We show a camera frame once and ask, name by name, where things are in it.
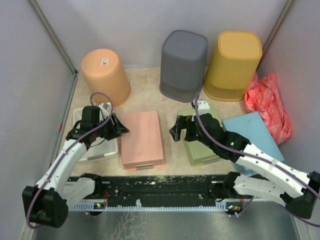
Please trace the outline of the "white plastic basket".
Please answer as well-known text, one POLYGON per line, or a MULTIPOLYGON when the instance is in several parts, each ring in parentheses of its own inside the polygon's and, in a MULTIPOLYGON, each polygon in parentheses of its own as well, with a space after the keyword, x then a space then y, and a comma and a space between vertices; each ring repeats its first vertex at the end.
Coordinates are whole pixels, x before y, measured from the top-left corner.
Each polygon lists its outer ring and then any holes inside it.
POLYGON ((91 145, 85 155, 79 160, 80 162, 95 161, 103 158, 113 158, 119 155, 117 139, 105 140, 98 137, 91 145))

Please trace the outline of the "orange capybara bucket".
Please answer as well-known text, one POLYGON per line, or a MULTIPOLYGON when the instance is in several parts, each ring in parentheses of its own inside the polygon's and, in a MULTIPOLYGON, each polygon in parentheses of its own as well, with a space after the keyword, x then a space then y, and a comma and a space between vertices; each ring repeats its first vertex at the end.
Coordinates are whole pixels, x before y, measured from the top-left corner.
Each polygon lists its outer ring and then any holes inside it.
POLYGON ((89 90, 106 94, 114 106, 123 104, 130 96, 131 85, 115 51, 100 48, 89 52, 82 59, 80 70, 89 90))

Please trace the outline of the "blue plastic basket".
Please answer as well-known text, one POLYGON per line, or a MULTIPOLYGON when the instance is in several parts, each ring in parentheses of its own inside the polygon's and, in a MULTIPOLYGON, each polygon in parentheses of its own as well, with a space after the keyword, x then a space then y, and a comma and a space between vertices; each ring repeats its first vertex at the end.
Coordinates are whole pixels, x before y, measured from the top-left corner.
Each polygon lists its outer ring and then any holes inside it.
POLYGON ((249 139, 269 156, 284 162, 285 159, 258 112, 252 112, 222 121, 226 131, 238 133, 249 139))

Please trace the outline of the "pink plastic basket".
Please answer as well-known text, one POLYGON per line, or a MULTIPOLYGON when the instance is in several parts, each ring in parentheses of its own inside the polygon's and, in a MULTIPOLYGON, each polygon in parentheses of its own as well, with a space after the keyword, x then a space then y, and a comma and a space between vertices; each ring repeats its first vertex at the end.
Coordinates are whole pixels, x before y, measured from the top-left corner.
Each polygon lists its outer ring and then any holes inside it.
POLYGON ((156 110, 126 113, 120 117, 129 133, 121 137, 123 168, 160 168, 166 165, 161 126, 156 110))

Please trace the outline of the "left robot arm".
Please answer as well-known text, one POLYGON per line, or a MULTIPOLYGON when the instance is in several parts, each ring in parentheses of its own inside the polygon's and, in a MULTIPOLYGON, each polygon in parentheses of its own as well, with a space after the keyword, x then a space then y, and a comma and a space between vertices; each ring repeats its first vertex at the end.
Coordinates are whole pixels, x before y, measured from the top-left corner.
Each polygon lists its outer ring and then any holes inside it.
POLYGON ((85 173, 71 185, 67 181, 80 159, 96 139, 114 140, 129 133, 116 114, 101 105, 85 106, 81 120, 66 136, 63 148, 44 176, 22 191, 25 218, 29 228, 61 227, 70 208, 88 196, 95 199, 104 192, 101 176, 85 173))

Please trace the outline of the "green plastic basket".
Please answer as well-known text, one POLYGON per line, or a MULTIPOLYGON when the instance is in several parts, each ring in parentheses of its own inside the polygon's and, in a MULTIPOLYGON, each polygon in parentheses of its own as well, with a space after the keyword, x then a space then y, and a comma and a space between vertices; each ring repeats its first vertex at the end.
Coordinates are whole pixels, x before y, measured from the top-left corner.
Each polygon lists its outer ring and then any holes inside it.
MULTIPOLYGON (((212 104, 209 104, 209 107, 209 113, 212 115, 213 118, 218 120, 220 126, 222 127, 221 121, 219 119, 215 107, 212 104)), ((189 116, 193 115, 194 113, 195 111, 193 108, 178 111, 179 116, 189 116)), ((180 137, 184 146, 184 150, 187 154, 188 162, 192 167, 199 167, 221 161, 221 158, 218 155, 216 155, 212 150, 210 150, 208 147, 206 147, 199 141, 185 141, 184 138, 186 137, 186 132, 186 129, 181 130, 180 137)))

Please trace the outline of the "yellow mesh bin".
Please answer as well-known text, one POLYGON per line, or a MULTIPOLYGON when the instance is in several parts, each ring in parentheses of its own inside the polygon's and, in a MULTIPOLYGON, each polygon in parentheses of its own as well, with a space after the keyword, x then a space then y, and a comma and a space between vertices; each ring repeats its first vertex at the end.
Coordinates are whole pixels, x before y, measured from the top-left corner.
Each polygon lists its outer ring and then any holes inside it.
POLYGON ((228 30, 218 35, 204 78, 204 91, 215 101, 237 102, 251 83, 263 55, 253 32, 228 30))

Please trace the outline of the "grey mesh bin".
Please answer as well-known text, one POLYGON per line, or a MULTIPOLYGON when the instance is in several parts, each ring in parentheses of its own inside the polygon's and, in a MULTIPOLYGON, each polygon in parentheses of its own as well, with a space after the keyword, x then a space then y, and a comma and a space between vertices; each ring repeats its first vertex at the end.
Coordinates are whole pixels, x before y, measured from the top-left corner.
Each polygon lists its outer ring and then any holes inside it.
POLYGON ((160 92, 190 103, 204 84, 208 39, 187 30, 174 30, 161 48, 160 92))

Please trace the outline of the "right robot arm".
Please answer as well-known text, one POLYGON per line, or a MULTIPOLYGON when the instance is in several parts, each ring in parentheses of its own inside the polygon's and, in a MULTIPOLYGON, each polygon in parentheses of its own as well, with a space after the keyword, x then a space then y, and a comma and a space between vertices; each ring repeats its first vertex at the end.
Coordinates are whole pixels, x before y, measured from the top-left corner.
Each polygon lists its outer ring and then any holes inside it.
POLYGON ((200 116, 176 118, 169 130, 173 140, 181 139, 186 130, 185 141, 198 141, 224 160, 248 167, 261 175, 261 179, 231 172, 223 185, 229 198, 250 195, 273 201, 285 207, 300 219, 310 219, 320 198, 320 174, 294 169, 266 154, 242 135, 224 130, 219 121, 206 113, 200 116))

